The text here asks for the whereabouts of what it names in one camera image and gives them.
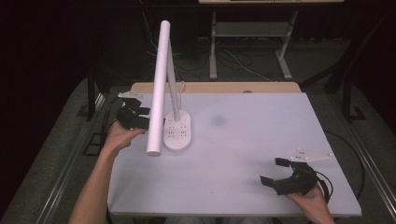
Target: table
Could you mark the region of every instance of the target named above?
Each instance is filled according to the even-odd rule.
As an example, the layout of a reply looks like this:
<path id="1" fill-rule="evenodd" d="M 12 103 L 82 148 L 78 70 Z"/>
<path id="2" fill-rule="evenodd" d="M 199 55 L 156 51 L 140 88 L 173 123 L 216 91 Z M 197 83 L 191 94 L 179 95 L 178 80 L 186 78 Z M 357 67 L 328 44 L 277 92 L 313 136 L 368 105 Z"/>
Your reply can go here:
<path id="1" fill-rule="evenodd" d="M 150 106 L 152 83 L 135 83 Z M 166 94 L 168 113 L 170 96 Z M 292 82 L 186 83 L 181 107 L 191 115 L 192 143 L 175 154 L 146 155 L 148 133 L 116 158 L 109 211 L 124 216 L 296 217 L 300 209 L 261 184 L 260 175 L 287 178 L 275 165 L 297 148 L 332 153 L 305 93 Z M 330 178 L 336 217 L 361 208 L 336 159 L 310 164 Z"/>
<path id="2" fill-rule="evenodd" d="M 344 0 L 263 0 L 263 1 L 247 1 L 247 0 L 199 0 L 200 4 L 302 4 L 302 3 L 337 3 Z M 211 44 L 209 56 L 209 74 L 211 80 L 217 79 L 216 66 L 216 37 L 217 36 L 280 36 L 283 37 L 282 46 L 277 49 L 275 54 L 277 61 L 286 80 L 291 80 L 292 76 L 289 67 L 284 58 L 286 49 L 290 42 L 291 33 L 294 23 L 297 19 L 298 10 L 294 10 L 289 21 L 255 21 L 255 22 L 228 22 L 217 21 L 216 11 L 212 12 L 211 24 Z"/>

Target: floor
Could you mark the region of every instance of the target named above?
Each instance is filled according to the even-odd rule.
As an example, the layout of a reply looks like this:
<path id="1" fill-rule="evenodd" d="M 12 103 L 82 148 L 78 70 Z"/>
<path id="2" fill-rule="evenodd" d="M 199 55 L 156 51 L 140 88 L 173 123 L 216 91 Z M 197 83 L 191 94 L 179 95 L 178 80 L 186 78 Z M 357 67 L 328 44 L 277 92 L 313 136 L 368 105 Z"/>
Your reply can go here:
<path id="1" fill-rule="evenodd" d="M 278 39 L 220 39 L 218 51 L 217 81 L 284 81 L 274 50 Z M 301 83 L 333 65 L 341 58 L 349 42 L 347 40 L 292 40 L 285 59 L 293 80 Z M 185 55 L 174 52 L 177 79 L 210 81 L 208 74 L 208 40 L 198 41 L 197 53 Z M 357 88 L 352 92 L 352 105 L 364 114 L 365 120 L 347 123 L 340 114 L 341 92 L 326 94 L 323 90 L 327 78 L 302 89 L 317 113 L 326 136 L 332 146 L 352 189 L 359 194 L 362 217 L 343 217 L 337 223 L 394 223 L 386 200 L 380 193 L 377 180 L 365 167 L 362 184 L 362 168 L 356 151 L 367 151 L 390 189 L 396 189 L 393 168 L 396 167 L 396 138 L 364 95 Z M 97 98 L 97 112 L 87 121 L 87 82 L 82 81 L 70 95 L 62 115 L 57 120 L 34 164 L 25 177 L 1 223 L 67 223 L 78 193 L 96 161 L 85 156 L 87 149 L 95 153 L 98 148 L 87 147 L 94 133 L 99 133 L 109 102 L 121 91 L 130 87 L 114 87 L 110 93 Z M 114 105 L 111 116 L 114 116 Z M 131 223 L 131 217 L 113 217 L 114 223 Z M 306 223 L 304 217 L 280 219 L 283 223 Z M 135 222 L 148 222 L 135 218 Z"/>

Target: person's right arm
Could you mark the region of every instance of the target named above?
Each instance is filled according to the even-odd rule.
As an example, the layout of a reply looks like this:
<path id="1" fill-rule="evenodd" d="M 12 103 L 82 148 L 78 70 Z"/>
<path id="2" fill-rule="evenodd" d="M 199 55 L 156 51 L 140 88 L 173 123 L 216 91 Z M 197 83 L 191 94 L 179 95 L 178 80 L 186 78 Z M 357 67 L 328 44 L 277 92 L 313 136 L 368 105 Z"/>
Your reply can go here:
<path id="1" fill-rule="evenodd" d="M 285 196 L 294 201 L 313 223 L 334 224 L 319 184 L 306 195 L 293 193 Z"/>

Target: white desk lamp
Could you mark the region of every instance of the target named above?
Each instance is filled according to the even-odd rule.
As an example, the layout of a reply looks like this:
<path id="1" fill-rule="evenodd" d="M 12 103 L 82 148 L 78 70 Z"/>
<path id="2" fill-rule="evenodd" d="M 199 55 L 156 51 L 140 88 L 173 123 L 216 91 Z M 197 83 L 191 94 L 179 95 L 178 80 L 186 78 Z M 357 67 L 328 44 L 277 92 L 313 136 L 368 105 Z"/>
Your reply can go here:
<path id="1" fill-rule="evenodd" d="M 179 109 L 172 48 L 169 38 L 171 24 L 161 22 L 160 40 L 158 43 L 157 63 L 155 66 L 154 90 L 148 126 L 149 156 L 160 156 L 163 141 L 171 151 L 183 151 L 191 142 L 191 117 Z M 163 121 L 163 104 L 165 98 L 166 73 L 172 98 L 173 111 Z"/>

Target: person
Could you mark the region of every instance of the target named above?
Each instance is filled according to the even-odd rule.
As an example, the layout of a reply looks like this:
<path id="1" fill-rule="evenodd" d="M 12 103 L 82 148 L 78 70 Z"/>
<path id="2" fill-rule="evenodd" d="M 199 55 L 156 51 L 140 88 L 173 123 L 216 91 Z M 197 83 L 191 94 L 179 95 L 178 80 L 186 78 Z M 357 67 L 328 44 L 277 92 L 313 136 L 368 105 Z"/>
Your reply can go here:
<path id="1" fill-rule="evenodd" d="M 110 176 L 114 160 L 119 152 L 131 145 L 131 141 L 144 129 L 126 130 L 116 120 L 109 128 L 106 141 L 100 152 L 98 160 L 93 167 L 92 173 L 82 188 L 78 199 L 69 218 L 69 224 L 100 224 L 106 223 L 107 195 Z M 333 224 L 334 221 L 329 208 L 325 202 L 320 186 L 317 184 L 308 194 L 285 195 L 295 202 L 303 211 L 305 216 L 315 224 Z M 196 218 L 196 221 L 208 221 L 213 223 L 214 219 Z M 243 223 L 243 218 L 228 218 L 228 223 Z M 255 218 L 254 223 L 270 223 L 266 218 Z M 189 223 L 186 219 L 168 218 L 165 223 Z"/>

